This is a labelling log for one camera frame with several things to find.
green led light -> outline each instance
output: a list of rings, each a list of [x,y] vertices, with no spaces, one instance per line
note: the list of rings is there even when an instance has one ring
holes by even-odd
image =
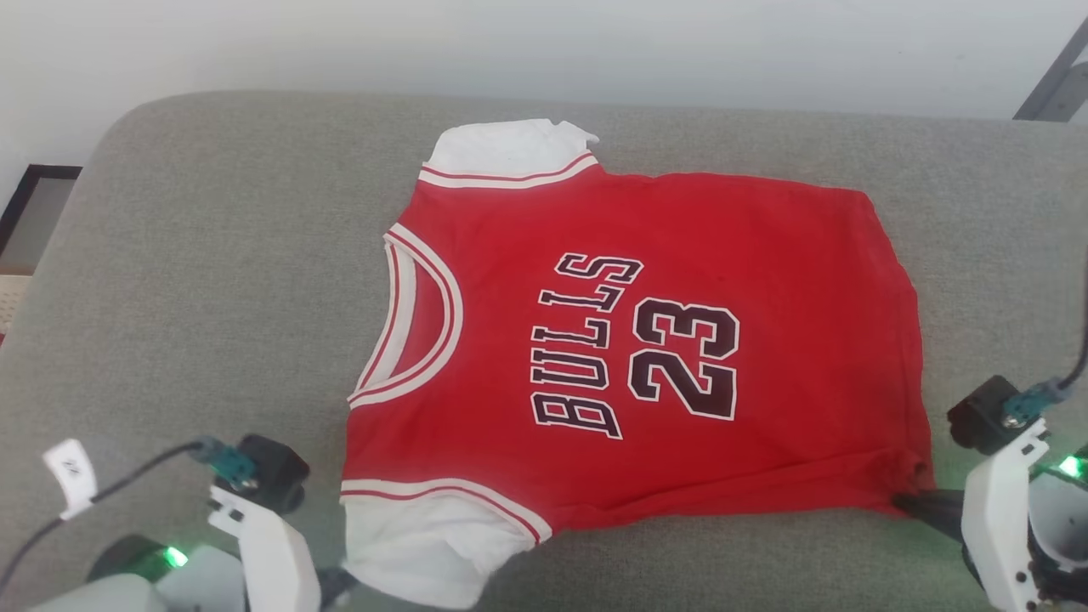
[[[166,547],[166,550],[162,551],[162,559],[166,561],[168,565],[174,568],[181,567],[189,561],[189,558],[185,556],[184,552],[174,547]]]
[[[1058,464],[1058,469],[1061,469],[1074,478],[1080,478],[1080,475],[1084,474],[1084,465],[1081,465],[1080,460],[1075,456],[1065,457],[1062,463]]]

black cable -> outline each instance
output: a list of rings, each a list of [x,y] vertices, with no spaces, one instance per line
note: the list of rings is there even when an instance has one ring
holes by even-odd
[[[1081,331],[1080,338],[1080,356],[1077,357],[1077,363],[1073,366],[1073,371],[1068,374],[1065,378],[1058,383],[1058,388],[1061,390],[1068,389],[1071,384],[1076,382],[1080,375],[1085,372],[1085,367],[1088,366],[1088,261],[1085,264],[1085,297],[1084,297],[1084,330]]]
[[[41,541],[41,538],[45,538],[63,524],[64,519],[60,516],[53,518],[47,523],[45,527],[38,529],[33,536],[30,536],[30,539],[26,540],[26,542],[18,548],[15,555],[11,558],[11,563],[8,564],[8,568],[3,571],[3,576],[0,577],[0,597],[3,597],[4,591],[8,590],[8,584],[11,583],[11,577],[15,575],[15,568],[18,567],[20,562],[23,561],[26,553],[30,552],[30,549]]]
[[[182,453],[186,453],[188,451],[195,451],[201,448],[203,448],[203,443],[201,442],[188,442],[186,444],[181,444],[165,452],[159,453],[151,461],[134,469],[132,474],[129,474],[128,476],[125,476],[121,480],[118,480],[113,485],[110,485],[109,487],[102,489],[101,492],[99,492],[97,495],[90,498],[90,503],[97,504],[102,500],[104,500],[106,498],[109,498],[113,493],[116,493],[121,489],[124,489],[128,485],[132,485],[140,476],[144,476],[145,474],[147,474],[148,472],[150,472],[152,468],[157,467],[164,461],[173,458]],[[0,576],[0,598],[2,598],[4,591],[8,590],[8,584],[11,583],[12,576],[15,575],[15,568],[18,567],[18,564],[23,561],[23,558],[26,556],[26,554],[30,552],[30,549],[37,546],[37,543],[40,542],[42,538],[48,536],[50,533],[54,531],[58,527],[60,527],[64,523],[66,523],[66,521],[64,521],[60,516],[53,518],[52,521],[47,523],[44,527],[38,529],[33,536],[30,536],[28,540],[26,540],[26,542],[23,546],[18,548],[14,556],[11,558],[11,562],[8,563],[8,567],[4,568],[3,576]]]

red jersey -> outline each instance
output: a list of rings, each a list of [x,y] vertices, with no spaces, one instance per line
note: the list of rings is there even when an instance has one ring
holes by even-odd
[[[916,296],[868,198],[613,175],[588,140],[450,130],[385,236],[342,498],[380,590],[470,607],[560,529],[932,486]]]

teal connector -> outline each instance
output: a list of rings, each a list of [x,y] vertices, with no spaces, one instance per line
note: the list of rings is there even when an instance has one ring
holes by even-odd
[[[235,491],[257,488],[257,464],[254,460],[210,436],[200,436],[197,441],[202,445],[189,452],[194,460],[210,465]]]
[[[1005,400],[1003,407],[1009,423],[1026,425],[1050,406],[1067,400],[1072,393],[1068,389],[1062,389],[1060,383],[1060,378],[1052,378]]]

red stripe trim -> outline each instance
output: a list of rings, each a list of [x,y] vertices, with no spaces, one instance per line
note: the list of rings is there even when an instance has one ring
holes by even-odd
[[[385,334],[382,336],[381,347],[378,353],[374,354],[374,360],[370,363],[370,368],[368,369],[366,376],[362,377],[362,382],[359,383],[358,389],[367,387],[367,382],[370,381],[370,377],[374,374],[374,369],[378,368],[378,364],[382,360],[382,355],[385,354],[385,348],[390,345],[390,336],[393,335],[393,330],[397,325],[397,311],[400,310],[400,259],[397,256],[397,247],[390,245],[392,249],[391,256],[393,259],[393,316],[390,317],[390,327],[385,330]]]
[[[398,236],[397,234],[395,234],[392,230],[390,232],[386,232],[386,233],[390,236],[393,236],[394,238],[396,238],[397,242],[400,245],[405,246],[406,248],[411,249],[412,253],[415,253],[416,255],[419,256],[420,260],[426,261],[428,264],[430,264],[431,268],[434,270],[434,273],[432,276],[434,278],[436,278],[436,279],[438,279],[438,280],[442,281],[441,282],[442,290],[444,291],[444,293],[446,295],[446,298],[449,302],[449,320],[446,321],[448,323],[448,327],[445,326],[445,325],[443,326],[445,328],[444,329],[445,334],[442,336],[442,339],[438,342],[438,350],[435,351],[434,354],[431,355],[431,358],[428,359],[425,363],[423,363],[423,365],[419,369],[417,369],[415,371],[415,374],[412,374],[411,376],[409,376],[407,378],[404,378],[401,380],[397,380],[396,382],[392,382],[392,383],[386,383],[387,381],[379,382],[373,388],[362,390],[362,391],[356,393],[355,395],[353,395],[350,399],[348,399],[348,403],[355,402],[356,400],[358,400],[360,397],[366,397],[367,395],[373,395],[375,393],[381,393],[383,391],[387,391],[390,389],[394,389],[394,388],[396,388],[396,387],[398,387],[400,384],[404,384],[404,383],[406,383],[406,382],[415,379],[416,377],[420,376],[420,374],[422,374],[423,370],[425,370],[431,364],[433,364],[435,362],[435,359],[438,358],[438,355],[441,355],[442,351],[446,347],[447,344],[449,344],[449,340],[453,336],[453,317],[454,317],[454,311],[453,310],[454,310],[454,308],[457,307],[457,305],[455,304],[454,292],[453,292],[453,289],[450,289],[450,286],[449,286],[449,282],[446,280],[445,277],[443,277],[438,272],[438,267],[435,266],[433,261],[431,261],[430,259],[428,259],[426,256],[424,256],[422,252],[420,252],[418,248],[416,248],[416,246],[413,246],[412,244],[408,243],[408,241],[404,240],[404,237]]]
[[[588,157],[593,157],[593,154],[586,151],[578,156],[577,158],[574,158],[574,161],[568,163],[562,170],[556,170],[555,172],[541,172],[539,174],[530,174],[529,176],[489,176],[485,174],[447,174],[445,172],[440,172],[437,170],[434,170],[433,168],[428,168],[426,166],[423,167],[423,171],[430,172],[431,174],[436,174],[438,176],[445,176],[446,179],[479,179],[484,181],[519,182],[519,181],[531,181],[533,179],[542,179],[544,176],[555,176],[556,174],[562,174],[564,172],[567,172],[568,170],[573,168],[578,162],[582,161]]]
[[[470,495],[472,495],[474,498],[481,499],[481,500],[490,503],[491,505],[493,505],[493,506],[497,507],[498,510],[503,511],[503,514],[506,514],[507,516],[510,516],[511,518],[516,519],[518,523],[521,523],[522,525],[524,525],[526,529],[529,529],[529,533],[533,535],[533,539],[536,540],[536,543],[541,543],[541,535],[536,531],[536,529],[533,528],[532,525],[529,524],[528,521],[526,521],[524,518],[518,516],[517,514],[514,514],[512,512],[510,512],[509,510],[507,510],[505,506],[503,506],[502,504],[495,502],[494,500],[492,500],[487,495],[484,495],[482,493],[478,493],[478,492],[469,490],[469,489],[465,489],[462,487],[453,487],[453,486],[435,487],[433,489],[428,489],[425,491],[420,491],[418,493],[412,493],[410,495],[397,495],[397,494],[394,494],[394,493],[386,493],[384,491],[374,491],[374,490],[369,490],[369,489],[358,490],[358,491],[341,491],[341,495],[373,495],[375,498],[383,498],[383,499],[386,499],[386,500],[407,501],[407,500],[419,499],[419,498],[422,498],[423,495],[429,495],[431,493],[437,493],[440,491],[457,491],[457,492],[460,492],[460,493],[468,493],[468,494],[470,494]]]

